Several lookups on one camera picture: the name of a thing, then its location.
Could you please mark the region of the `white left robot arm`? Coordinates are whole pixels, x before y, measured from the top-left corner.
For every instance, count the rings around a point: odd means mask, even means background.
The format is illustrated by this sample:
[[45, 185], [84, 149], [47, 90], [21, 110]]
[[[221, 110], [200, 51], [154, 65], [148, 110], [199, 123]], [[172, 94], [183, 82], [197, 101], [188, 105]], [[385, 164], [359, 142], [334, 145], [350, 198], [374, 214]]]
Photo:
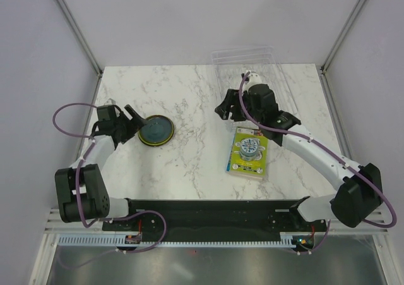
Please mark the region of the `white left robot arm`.
[[138, 225], [138, 214], [125, 198], [110, 198], [101, 170], [117, 146], [132, 139], [144, 127], [142, 118], [130, 105], [98, 106], [98, 120], [84, 138], [89, 144], [69, 167], [55, 173], [59, 214], [65, 223], [82, 222], [90, 227], [97, 221], [116, 220], [125, 230]]

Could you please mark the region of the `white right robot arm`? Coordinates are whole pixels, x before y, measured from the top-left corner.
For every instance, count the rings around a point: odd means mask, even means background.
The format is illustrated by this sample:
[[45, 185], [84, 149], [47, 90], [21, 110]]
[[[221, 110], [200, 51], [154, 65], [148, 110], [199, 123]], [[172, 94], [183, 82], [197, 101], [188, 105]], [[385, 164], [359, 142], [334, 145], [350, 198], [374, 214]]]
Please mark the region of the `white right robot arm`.
[[301, 231], [312, 221], [333, 218], [356, 227], [383, 203], [378, 194], [382, 188], [379, 169], [371, 163], [362, 166], [340, 154], [332, 157], [329, 150], [318, 146], [298, 118], [279, 109], [269, 86], [258, 84], [243, 94], [229, 89], [215, 112], [223, 120], [256, 123], [267, 139], [304, 159], [336, 190], [335, 194], [300, 199], [289, 214], [294, 229]]

